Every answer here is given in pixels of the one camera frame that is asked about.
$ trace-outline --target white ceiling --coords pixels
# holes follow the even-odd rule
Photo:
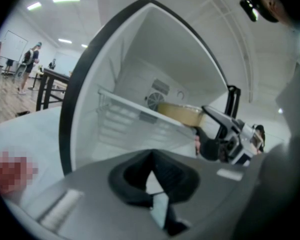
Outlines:
[[[28,11],[40,1],[42,7]],[[21,0],[18,6],[57,45],[73,41],[80,50],[111,17],[136,0]],[[220,63],[230,85],[242,89],[242,99],[274,106],[277,94],[291,79],[300,54],[300,35],[279,23],[259,17],[253,23],[240,0],[157,0],[184,18],[204,39]]]

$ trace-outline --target wooden floor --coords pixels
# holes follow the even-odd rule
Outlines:
[[[29,78],[25,85],[26,95],[19,95],[17,87],[19,84],[13,83],[13,76],[8,78],[0,78],[0,123],[11,120],[16,117],[17,112],[22,111],[36,111],[38,89],[40,86],[40,80],[35,82],[34,90],[29,90],[28,87],[32,87],[34,78]],[[64,94],[59,91],[51,92],[54,95],[63,98]],[[51,103],[49,108],[59,107],[62,103]]]

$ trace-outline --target whiteboard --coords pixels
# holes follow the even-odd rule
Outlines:
[[[2,42],[0,56],[13,61],[20,61],[28,41],[8,31]]]

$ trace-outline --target gray surface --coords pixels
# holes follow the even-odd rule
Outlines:
[[[242,180],[224,201],[209,216],[198,221],[191,230],[175,237],[175,240],[231,239],[237,222],[259,183],[259,170],[265,157],[265,154],[254,156]]]
[[[66,240],[51,231],[45,229],[35,220],[33,220],[28,214],[26,214],[20,207],[7,200],[5,202],[7,207],[10,209],[13,216],[18,222],[33,236],[40,237],[40,240]]]
[[[218,208],[224,206],[229,201],[229,197],[234,194],[241,197],[241,199],[236,198],[234,200],[236,205],[241,207],[236,208],[232,206],[231,209],[236,209],[238,216],[241,214],[245,201],[254,187],[260,163],[252,162],[254,167],[251,167],[248,176],[244,175],[241,181],[235,181],[217,175],[218,169],[226,168],[244,172],[249,170],[250,167],[212,163],[168,152],[165,153],[177,161],[193,167],[200,174],[199,187],[190,200],[173,205],[179,218],[196,226],[197,223],[215,214]],[[135,153],[130,153],[89,164],[69,174],[29,205],[27,209],[28,214],[38,219],[67,189],[76,189],[82,191],[84,197],[80,199],[68,219],[61,226],[58,232],[59,235],[74,240],[152,240],[169,238],[158,227],[148,209],[123,203],[110,189],[108,184],[110,170],[115,165],[130,159],[134,155]],[[258,157],[258,160],[261,161],[263,155]],[[242,183],[243,188],[246,189],[246,195],[240,191],[234,193],[237,191],[236,188]]]

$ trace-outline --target blurred hand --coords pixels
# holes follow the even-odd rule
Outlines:
[[[0,156],[0,194],[22,190],[38,174],[38,168],[26,157],[8,157],[8,152]]]

